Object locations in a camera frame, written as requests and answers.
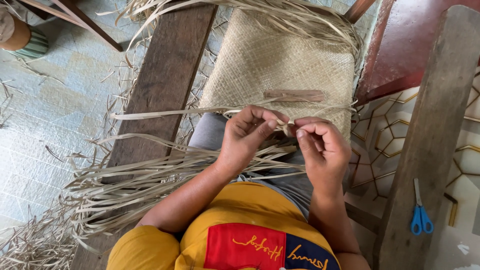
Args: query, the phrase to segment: red painted wood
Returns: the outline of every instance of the red painted wood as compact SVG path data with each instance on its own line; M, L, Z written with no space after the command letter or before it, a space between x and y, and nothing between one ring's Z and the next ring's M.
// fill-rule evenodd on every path
M420 85L421 78L414 83L409 76L425 69L435 29L444 10L453 5L465 5L480 11L480 0L384 1L381 10L387 11L388 5L392 5L390 14L379 16L376 25L385 25L384 30L375 29L383 34L382 38L372 40L359 80L356 96L360 103L394 93L407 85ZM389 84L399 79L402 80L398 82L407 83Z

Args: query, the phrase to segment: red patch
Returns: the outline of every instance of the red patch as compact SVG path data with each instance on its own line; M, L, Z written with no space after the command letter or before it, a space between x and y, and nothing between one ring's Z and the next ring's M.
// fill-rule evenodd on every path
M204 268L278 270L285 265L286 234L242 223L208 228Z

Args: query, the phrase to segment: hand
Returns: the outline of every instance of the hand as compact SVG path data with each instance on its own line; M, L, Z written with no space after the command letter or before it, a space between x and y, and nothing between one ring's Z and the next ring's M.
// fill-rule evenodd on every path
M318 117L294 121L308 178L314 188L336 196L351 156L351 147L332 122Z
M245 169L256 150L272 134L278 122L289 118L276 111L250 105L227 121L216 170L229 179Z

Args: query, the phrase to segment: gray pants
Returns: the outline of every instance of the gray pants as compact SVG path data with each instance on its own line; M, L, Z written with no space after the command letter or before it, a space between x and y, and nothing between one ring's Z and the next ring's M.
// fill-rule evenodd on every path
M198 122L195 131L190 138L189 146L206 150L218 150L222 147L223 133L227 119L215 113L205 113ZM300 150L280 157L278 161L292 164L305 164ZM265 176L280 175L297 172L296 169L282 168L271 169ZM238 181L250 181L268 186L291 201L308 220L310 201L312 199L313 186L307 174L270 178L266 180L248 180L246 177L239 177Z

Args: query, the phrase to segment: green striped object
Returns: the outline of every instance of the green striped object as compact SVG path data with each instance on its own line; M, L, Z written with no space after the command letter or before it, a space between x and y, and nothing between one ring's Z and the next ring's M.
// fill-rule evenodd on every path
M44 56L48 50L48 40L45 34L38 28L29 25L32 36L27 45L18 50L8 50L7 52L24 59L35 59Z

